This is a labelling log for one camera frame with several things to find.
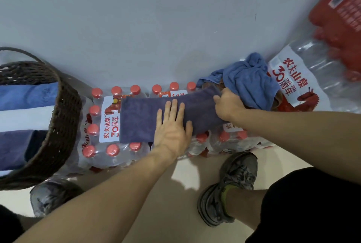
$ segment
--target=green sock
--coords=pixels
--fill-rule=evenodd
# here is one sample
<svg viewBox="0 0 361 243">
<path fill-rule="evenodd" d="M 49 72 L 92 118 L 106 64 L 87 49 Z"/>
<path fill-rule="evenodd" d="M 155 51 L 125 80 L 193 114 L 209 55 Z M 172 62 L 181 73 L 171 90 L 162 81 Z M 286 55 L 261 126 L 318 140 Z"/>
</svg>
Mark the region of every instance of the green sock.
<svg viewBox="0 0 361 243">
<path fill-rule="evenodd" d="M 223 190 L 222 190 L 222 193 L 221 193 L 221 201 L 222 201 L 222 206 L 223 206 L 223 210 L 226 214 L 227 213 L 227 209 L 226 209 L 226 195 L 227 195 L 227 192 L 229 189 L 232 189 L 232 188 L 238 188 L 237 186 L 235 185 L 226 185 Z"/>
</svg>

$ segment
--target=folded blue clothing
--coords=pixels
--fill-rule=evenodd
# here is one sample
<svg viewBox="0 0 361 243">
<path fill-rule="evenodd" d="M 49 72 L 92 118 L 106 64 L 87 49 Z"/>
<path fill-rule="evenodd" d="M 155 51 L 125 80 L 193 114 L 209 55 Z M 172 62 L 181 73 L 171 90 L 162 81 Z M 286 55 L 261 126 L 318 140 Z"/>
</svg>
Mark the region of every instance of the folded blue clothing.
<svg viewBox="0 0 361 243">
<path fill-rule="evenodd" d="M 178 105 L 185 104 L 183 125 L 187 121 L 193 123 L 193 135 L 204 133 L 219 126 L 221 120 L 215 112 L 214 95 L 221 95 L 218 88 L 210 86 L 194 93 L 163 98 L 132 98 L 122 99 L 120 111 L 120 143 L 153 142 L 157 123 L 157 111 L 163 109 L 165 103 L 173 99 Z"/>
<path fill-rule="evenodd" d="M 47 132 L 46 130 L 0 132 L 0 171 L 22 168 L 36 155 Z"/>
<path fill-rule="evenodd" d="M 0 85 L 0 111 L 55 105 L 58 83 Z"/>
<path fill-rule="evenodd" d="M 267 75 L 267 64 L 259 53 L 200 78 L 197 87 L 205 82 L 219 84 L 222 79 L 225 87 L 239 95 L 246 106 L 255 109 L 270 111 L 279 90 L 278 83 Z"/>
</svg>

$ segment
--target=white wall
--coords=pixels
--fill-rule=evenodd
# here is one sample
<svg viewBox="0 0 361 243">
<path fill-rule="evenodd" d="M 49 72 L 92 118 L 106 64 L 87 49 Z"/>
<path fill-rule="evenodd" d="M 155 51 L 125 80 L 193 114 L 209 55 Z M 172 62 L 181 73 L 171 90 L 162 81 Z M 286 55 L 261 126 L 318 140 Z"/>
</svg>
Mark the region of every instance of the white wall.
<svg viewBox="0 0 361 243">
<path fill-rule="evenodd" d="M 318 0 L 0 0 L 0 45 L 93 87 L 197 80 L 269 58 Z"/>
</svg>

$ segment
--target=black shorts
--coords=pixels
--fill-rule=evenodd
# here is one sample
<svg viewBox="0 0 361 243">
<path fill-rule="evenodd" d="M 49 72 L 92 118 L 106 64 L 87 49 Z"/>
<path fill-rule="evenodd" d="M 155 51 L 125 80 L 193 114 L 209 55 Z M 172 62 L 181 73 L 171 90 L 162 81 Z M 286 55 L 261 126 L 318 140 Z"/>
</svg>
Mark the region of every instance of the black shorts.
<svg viewBox="0 0 361 243">
<path fill-rule="evenodd" d="M 275 182 L 261 206 L 253 242 L 360 242 L 361 186 L 316 168 Z"/>
</svg>

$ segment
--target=gray sneaker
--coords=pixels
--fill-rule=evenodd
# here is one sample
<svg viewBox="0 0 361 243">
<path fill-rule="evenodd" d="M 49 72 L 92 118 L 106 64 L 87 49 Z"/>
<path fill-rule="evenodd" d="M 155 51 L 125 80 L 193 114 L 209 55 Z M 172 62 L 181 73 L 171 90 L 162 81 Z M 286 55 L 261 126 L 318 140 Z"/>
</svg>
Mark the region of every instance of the gray sneaker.
<svg viewBox="0 0 361 243">
<path fill-rule="evenodd" d="M 234 222 L 234 218 L 224 212 L 222 191 L 226 185 L 253 190 L 257 168 L 257 157 L 250 152 L 235 153 L 223 163 L 219 170 L 220 182 L 205 189 L 198 199 L 198 213 L 208 226 Z"/>
</svg>

